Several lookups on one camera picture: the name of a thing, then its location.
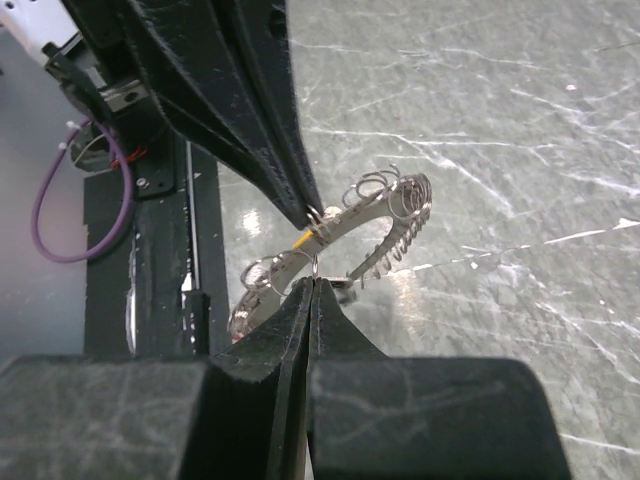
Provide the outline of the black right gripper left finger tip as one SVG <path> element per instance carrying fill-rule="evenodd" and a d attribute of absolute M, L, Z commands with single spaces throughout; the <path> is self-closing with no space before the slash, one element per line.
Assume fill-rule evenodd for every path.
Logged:
<path fill-rule="evenodd" d="M 310 278 L 214 357 L 24 356 L 1 371 L 5 479 L 301 479 Z"/>

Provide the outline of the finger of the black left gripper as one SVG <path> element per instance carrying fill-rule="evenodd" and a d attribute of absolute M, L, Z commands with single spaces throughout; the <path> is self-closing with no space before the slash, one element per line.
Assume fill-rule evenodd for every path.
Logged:
<path fill-rule="evenodd" d="M 257 90 L 266 123 L 273 133 L 278 156 L 297 191 L 305 213 L 323 212 L 302 142 L 298 122 L 293 70 L 284 1 L 235 1 L 234 24 Z"/>
<path fill-rule="evenodd" d="M 294 225 L 309 224 L 278 156 L 234 24 L 235 1 L 122 1 L 142 81 L 168 123 L 258 188 Z"/>

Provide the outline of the black head key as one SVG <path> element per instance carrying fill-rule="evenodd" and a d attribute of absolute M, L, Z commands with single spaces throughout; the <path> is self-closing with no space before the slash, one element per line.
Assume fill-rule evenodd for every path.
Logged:
<path fill-rule="evenodd" d="M 311 257 L 311 275 L 314 280 L 320 278 L 319 275 L 319 259 L 317 255 Z M 354 280 L 348 276 L 342 277 L 324 277 L 336 294 L 339 304 L 349 305 L 357 300 L 357 294 L 354 288 Z"/>

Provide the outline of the yellow tag key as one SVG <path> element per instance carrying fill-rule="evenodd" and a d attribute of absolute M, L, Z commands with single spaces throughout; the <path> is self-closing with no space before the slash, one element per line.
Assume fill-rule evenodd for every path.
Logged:
<path fill-rule="evenodd" d="M 308 230 L 305 232 L 292 246 L 292 249 L 300 249 L 304 248 L 306 245 L 309 245 L 317 240 L 316 235 L 313 231 Z"/>

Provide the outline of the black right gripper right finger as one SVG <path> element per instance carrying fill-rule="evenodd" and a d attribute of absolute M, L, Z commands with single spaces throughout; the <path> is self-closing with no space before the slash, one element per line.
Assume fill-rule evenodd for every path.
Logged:
<path fill-rule="evenodd" d="M 504 357 L 391 357 L 327 280 L 309 312 L 308 438 L 318 479 L 568 479 L 541 382 Z"/>

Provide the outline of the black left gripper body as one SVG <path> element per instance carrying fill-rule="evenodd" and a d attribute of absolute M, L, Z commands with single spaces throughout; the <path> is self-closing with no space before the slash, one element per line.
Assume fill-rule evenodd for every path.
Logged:
<path fill-rule="evenodd" d="M 167 128 L 126 43 L 116 1 L 64 1 L 74 32 L 42 48 L 45 70 L 83 115 L 118 136 L 124 148 L 148 146 Z"/>

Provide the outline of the metal disc keyring with rings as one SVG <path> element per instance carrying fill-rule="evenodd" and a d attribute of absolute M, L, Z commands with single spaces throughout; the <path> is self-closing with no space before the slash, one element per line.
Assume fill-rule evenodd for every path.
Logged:
<path fill-rule="evenodd" d="M 313 255 L 320 260 L 321 254 L 372 221 L 385 220 L 389 228 L 375 246 L 364 250 L 358 264 L 347 265 L 342 276 L 353 279 L 354 288 L 364 288 L 367 280 L 389 273 L 430 219 L 432 199 L 432 185 L 424 173 L 403 174 L 391 164 L 363 174 L 344 192 L 339 206 L 308 215 L 315 242 L 261 257 L 244 269 L 240 282 L 245 292 L 227 323 L 231 340 L 246 337 L 278 310 L 288 288 L 305 268 L 311 269 Z"/>

